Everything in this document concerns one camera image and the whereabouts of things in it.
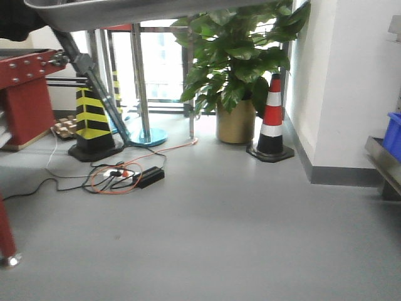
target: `red machine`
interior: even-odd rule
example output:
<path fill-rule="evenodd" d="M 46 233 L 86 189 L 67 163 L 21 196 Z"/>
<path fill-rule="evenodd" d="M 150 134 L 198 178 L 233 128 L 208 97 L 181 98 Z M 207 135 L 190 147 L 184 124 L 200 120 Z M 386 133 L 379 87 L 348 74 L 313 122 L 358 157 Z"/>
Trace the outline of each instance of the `red machine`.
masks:
<path fill-rule="evenodd" d="M 6 148 L 20 150 L 54 125 L 45 75 L 65 68 L 58 56 L 55 50 L 0 50 L 0 107 L 13 136 Z"/>

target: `orange and white traffic cone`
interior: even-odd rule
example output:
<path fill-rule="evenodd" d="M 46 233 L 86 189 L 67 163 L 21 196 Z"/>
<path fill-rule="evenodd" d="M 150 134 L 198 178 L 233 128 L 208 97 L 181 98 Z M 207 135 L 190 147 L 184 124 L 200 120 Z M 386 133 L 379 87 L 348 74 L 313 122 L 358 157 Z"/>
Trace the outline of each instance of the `orange and white traffic cone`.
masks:
<path fill-rule="evenodd" d="M 264 118 L 257 146 L 246 151 L 263 162 L 278 162 L 294 156 L 294 150 L 283 145 L 280 74 L 271 79 Z"/>

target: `gray baseboard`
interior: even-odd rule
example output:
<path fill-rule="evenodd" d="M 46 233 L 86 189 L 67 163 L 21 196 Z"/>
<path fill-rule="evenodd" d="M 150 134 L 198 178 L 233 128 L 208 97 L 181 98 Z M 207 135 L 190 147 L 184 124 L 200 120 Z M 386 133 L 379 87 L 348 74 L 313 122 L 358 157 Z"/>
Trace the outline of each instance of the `gray baseboard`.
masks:
<path fill-rule="evenodd" d="M 55 119 L 65 118 L 69 115 L 75 115 L 75 110 L 53 110 L 53 114 L 55 115 Z"/>
<path fill-rule="evenodd" d="M 299 140 L 293 124 L 286 116 L 285 126 L 290 134 L 306 176 L 312 184 L 378 187 L 383 178 L 374 168 L 313 166 Z"/>

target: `electrical cord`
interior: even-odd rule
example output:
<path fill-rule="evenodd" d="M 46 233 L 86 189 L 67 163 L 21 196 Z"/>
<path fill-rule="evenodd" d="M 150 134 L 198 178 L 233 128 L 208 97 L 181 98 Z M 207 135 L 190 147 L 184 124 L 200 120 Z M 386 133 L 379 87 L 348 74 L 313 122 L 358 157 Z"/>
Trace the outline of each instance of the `electrical cord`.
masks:
<path fill-rule="evenodd" d="M 52 158 L 53 154 L 56 152 L 56 149 L 57 149 L 57 146 L 58 146 L 58 143 L 56 142 L 56 147 L 55 147 L 55 149 L 53 150 L 53 152 L 50 155 L 49 161 L 48 161 L 48 163 L 46 165 L 46 170 L 50 174 L 54 175 L 55 177 L 60 177 L 60 178 L 69 179 L 69 178 L 81 178 L 81 177 L 84 177 L 85 180 L 83 181 L 83 183 L 81 185 L 79 185 L 79 186 L 60 189 L 59 181 L 57 179 L 53 178 L 53 177 L 49 177 L 49 178 L 43 180 L 34 191 L 32 191 L 30 193 L 25 193 L 25 194 L 15 194 L 15 195 L 12 195 L 12 196 L 8 196 L 8 197 L 4 198 L 3 201 L 6 201 L 6 200 L 11 199 L 11 198 L 16 198 L 16 197 L 31 196 L 31 195 L 37 193 L 39 191 L 39 189 L 42 187 L 42 185 L 44 183 L 48 182 L 48 181 L 53 181 L 53 182 L 56 183 L 56 191 L 58 191 L 58 192 L 72 191 L 72 190 L 75 190 L 75 189 L 84 189 L 85 191 L 87 191 L 89 193 L 92 193 L 92 194 L 124 194 L 124 193 L 128 193 L 128 192 L 130 192 L 131 190 L 133 190 L 134 188 L 137 187 L 137 184 L 140 182 L 140 180 L 142 178 L 143 168 L 139 163 L 136 162 L 137 160 L 143 159 L 143 158 L 146 158 L 146 157 L 150 157 L 150 156 L 153 156 L 153 155 L 162 156 L 164 158 L 164 162 L 163 162 L 163 165 L 162 165 L 161 169 L 163 169 L 165 167 L 166 162 L 167 162 L 167 156 L 164 155 L 164 154 L 160 154 L 160 152 L 165 152 L 165 151 L 169 151 L 169 150 L 172 150 L 172 149 L 178 149 L 180 147 L 185 147 L 185 146 L 188 146 L 188 145 L 195 145 L 197 142 L 198 142 L 198 139 L 195 138 L 192 142 L 189 142 L 189 143 L 186 143 L 186 144 L 182 144 L 182 145 L 178 145 L 178 146 L 175 146 L 175 147 L 170 147 L 170 148 L 167 148 L 167 149 L 160 149 L 158 151 L 154 151 L 152 149 L 149 149 L 148 147 L 141 147 L 141 148 L 144 148 L 144 149 L 147 149 L 148 151 L 150 151 L 151 154 L 140 156 L 140 157 L 138 157 L 136 159 L 133 159 L 131 161 L 128 161 L 128 162 L 120 161 L 120 162 L 116 163 L 115 165 L 99 164 L 99 165 L 95 166 L 95 165 L 93 165 L 93 163 L 91 163 L 90 166 L 92 167 L 92 170 L 90 171 L 89 174 L 87 174 L 85 176 L 58 176 L 58 175 L 54 175 L 50 170 L 47 169 L 47 167 L 49 166 L 49 164 L 51 162 L 51 158 Z M 136 166 L 139 167 L 139 169 L 140 169 L 139 175 L 135 171 L 126 168 L 126 167 L 131 166 L 131 165 L 136 165 Z M 99 173 L 101 173 L 102 171 L 107 170 L 108 168 L 117 168 L 117 169 L 121 169 L 122 171 L 130 171 L 133 174 L 131 176 L 126 177 L 126 178 L 124 178 L 122 180 L 119 180 L 119 181 L 117 181 L 116 183 L 113 183 L 113 184 L 112 184 L 112 182 L 115 179 L 114 175 L 110 175 L 110 176 L 104 178 L 104 180 L 102 180 L 102 181 L 100 181 L 98 183 L 95 183 L 96 176 L 99 175 Z M 127 184 L 127 185 L 117 186 L 121 182 L 126 181 L 127 179 L 129 179 L 131 177 L 133 178 L 134 176 L 135 177 L 138 176 L 137 180 L 135 182 Z M 97 186 L 103 184 L 104 182 L 107 182 L 107 183 L 101 189 L 98 189 Z M 128 189 L 125 189 L 123 191 L 112 191 L 112 190 L 123 189 L 123 188 L 127 188 L 127 187 L 128 187 Z"/>
<path fill-rule="evenodd" d="M 56 135 L 55 131 L 54 131 L 52 128 L 50 128 L 50 130 L 51 130 L 51 133 L 53 134 L 53 136 L 54 136 L 54 138 L 55 138 L 56 145 L 55 145 L 55 148 L 53 149 L 53 151 L 52 151 L 52 153 L 51 153 L 51 155 L 50 155 L 50 157 L 49 157 L 49 160 L 48 160 L 48 163 L 46 164 L 46 167 L 44 168 L 45 171 L 47 171 L 47 172 L 48 172 L 50 175 L 52 175 L 53 177 L 58 177 L 58 178 L 60 178 L 60 179 L 81 179 L 81 178 L 86 178 L 88 175 L 85 175 L 85 176 L 60 176 L 60 175 L 54 173 L 53 171 L 51 171 L 51 170 L 49 169 L 49 165 L 50 165 L 51 159 L 53 158 L 53 155 L 55 154 L 55 152 L 56 152 L 56 150 L 57 150 L 57 148 L 58 148 L 58 138 L 57 138 L 57 135 Z"/>
<path fill-rule="evenodd" d="M 108 180 L 108 178 L 104 179 L 103 181 L 101 181 L 101 182 L 99 182 L 99 183 L 97 183 L 95 185 L 96 186 L 101 185 L 107 180 Z M 37 193 L 39 191 L 39 189 L 42 187 L 42 185 L 44 185 L 48 181 L 53 181 L 53 182 L 56 183 L 56 191 L 58 191 L 58 192 L 72 191 L 72 190 L 83 188 L 83 187 L 90 187 L 90 185 L 84 185 L 84 186 L 83 185 L 79 185 L 79 186 L 75 186 L 75 187 L 69 187 L 69 188 L 60 189 L 60 187 L 59 187 L 60 182 L 57 179 L 53 178 L 53 177 L 48 177 L 47 179 L 44 179 L 42 182 L 40 182 L 40 184 L 38 185 L 38 187 L 34 191 L 32 191 L 30 193 L 24 193 L 24 194 L 13 194 L 12 196 L 8 196 L 8 197 L 4 198 L 3 201 L 7 201 L 8 199 L 16 198 L 16 197 L 32 196 L 35 193 Z"/>

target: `white cable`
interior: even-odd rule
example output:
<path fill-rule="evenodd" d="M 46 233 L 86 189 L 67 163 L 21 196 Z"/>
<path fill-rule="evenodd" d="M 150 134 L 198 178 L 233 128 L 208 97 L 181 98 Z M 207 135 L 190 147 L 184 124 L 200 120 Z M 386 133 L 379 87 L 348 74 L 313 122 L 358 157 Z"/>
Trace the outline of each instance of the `white cable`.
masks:
<path fill-rule="evenodd" d="M 55 174 L 54 172 L 52 172 L 51 170 L 49 170 L 49 165 L 50 165 L 51 158 L 52 158 L 53 155 L 55 154 L 55 152 L 56 152 L 56 150 L 57 150 L 57 147 L 58 147 L 58 138 L 57 138 L 57 135 L 56 135 L 56 133 L 54 132 L 53 128 L 50 128 L 50 130 L 51 130 L 51 132 L 53 133 L 53 136 L 55 137 L 56 145 L 55 145 L 55 149 L 52 151 L 52 153 L 51 153 L 51 155 L 50 155 L 50 157 L 49 157 L 49 161 L 48 161 L 48 163 L 46 164 L 45 170 L 46 170 L 48 173 L 50 173 L 53 177 L 60 177 L 60 178 L 63 178 L 63 179 L 79 179 L 79 178 L 88 177 L 89 175 L 85 175 L 85 176 L 59 176 L 59 175 Z"/>

